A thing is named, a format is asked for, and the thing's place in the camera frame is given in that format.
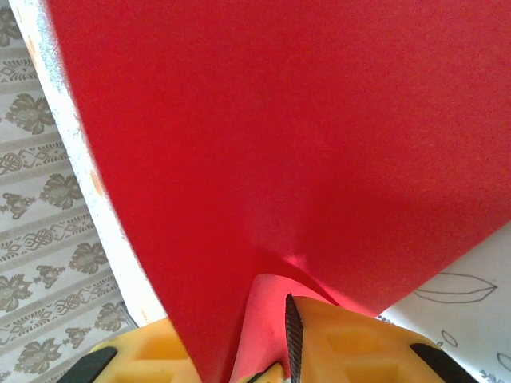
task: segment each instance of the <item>red sheet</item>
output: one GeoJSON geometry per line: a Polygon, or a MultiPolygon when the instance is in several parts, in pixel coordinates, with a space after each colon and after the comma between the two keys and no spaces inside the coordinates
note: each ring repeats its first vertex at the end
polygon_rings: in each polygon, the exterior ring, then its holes
{"type": "Polygon", "coordinates": [[[231,373],[258,273],[377,313],[511,217],[511,2],[48,5],[205,383],[231,373]]]}

